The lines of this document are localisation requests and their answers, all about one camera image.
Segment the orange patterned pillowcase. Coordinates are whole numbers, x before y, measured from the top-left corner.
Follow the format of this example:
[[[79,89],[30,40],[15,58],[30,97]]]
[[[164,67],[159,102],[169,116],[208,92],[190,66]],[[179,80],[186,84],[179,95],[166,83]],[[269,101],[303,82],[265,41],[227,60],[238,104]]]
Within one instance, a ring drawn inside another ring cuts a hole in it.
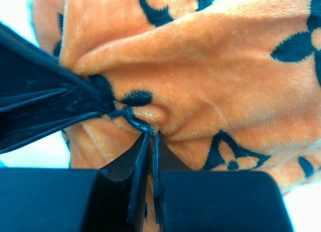
[[[320,0],[33,0],[39,46],[100,87],[66,129],[72,168],[160,132],[193,170],[320,180]]]

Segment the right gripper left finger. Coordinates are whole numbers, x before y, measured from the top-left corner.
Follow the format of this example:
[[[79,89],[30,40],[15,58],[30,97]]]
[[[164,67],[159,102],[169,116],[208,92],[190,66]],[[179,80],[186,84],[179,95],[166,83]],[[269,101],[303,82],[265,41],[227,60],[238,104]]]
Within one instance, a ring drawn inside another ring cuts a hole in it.
[[[142,231],[149,140],[99,170],[2,168],[1,231]]]

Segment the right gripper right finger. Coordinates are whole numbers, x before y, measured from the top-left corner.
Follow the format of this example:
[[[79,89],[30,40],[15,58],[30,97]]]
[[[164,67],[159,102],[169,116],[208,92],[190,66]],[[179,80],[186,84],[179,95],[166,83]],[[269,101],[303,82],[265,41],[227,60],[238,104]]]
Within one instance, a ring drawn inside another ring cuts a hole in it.
[[[279,188],[267,173],[193,171],[157,134],[152,174],[161,231],[293,231]]]

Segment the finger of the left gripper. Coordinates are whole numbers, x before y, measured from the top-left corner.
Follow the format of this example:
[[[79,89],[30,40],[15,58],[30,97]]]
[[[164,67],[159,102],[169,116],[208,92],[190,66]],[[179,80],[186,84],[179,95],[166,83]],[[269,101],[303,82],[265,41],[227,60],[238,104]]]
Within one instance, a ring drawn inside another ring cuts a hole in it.
[[[113,110],[103,77],[73,74],[1,25],[1,153]]]

